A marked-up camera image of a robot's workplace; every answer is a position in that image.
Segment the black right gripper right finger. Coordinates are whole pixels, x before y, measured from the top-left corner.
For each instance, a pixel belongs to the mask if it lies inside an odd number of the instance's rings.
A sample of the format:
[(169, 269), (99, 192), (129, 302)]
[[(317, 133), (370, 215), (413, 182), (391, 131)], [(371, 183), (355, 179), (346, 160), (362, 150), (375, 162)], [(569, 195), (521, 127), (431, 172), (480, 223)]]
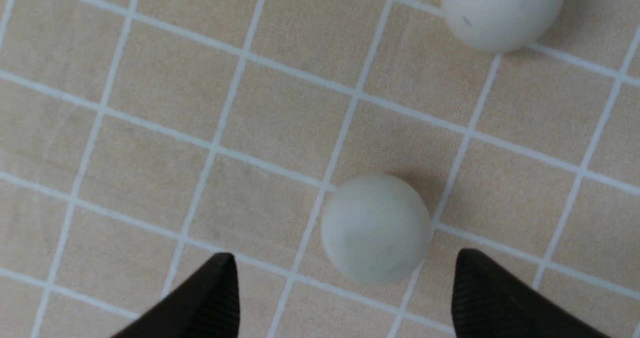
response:
[(451, 317), (457, 338), (603, 338), (478, 249), (455, 261)]

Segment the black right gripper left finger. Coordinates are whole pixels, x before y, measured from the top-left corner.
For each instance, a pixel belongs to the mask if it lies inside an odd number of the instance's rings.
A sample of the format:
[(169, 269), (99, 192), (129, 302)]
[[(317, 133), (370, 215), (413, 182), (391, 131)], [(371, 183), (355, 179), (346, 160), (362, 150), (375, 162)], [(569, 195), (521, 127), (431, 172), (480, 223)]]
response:
[(237, 338), (241, 309), (234, 255), (216, 253), (115, 338)]

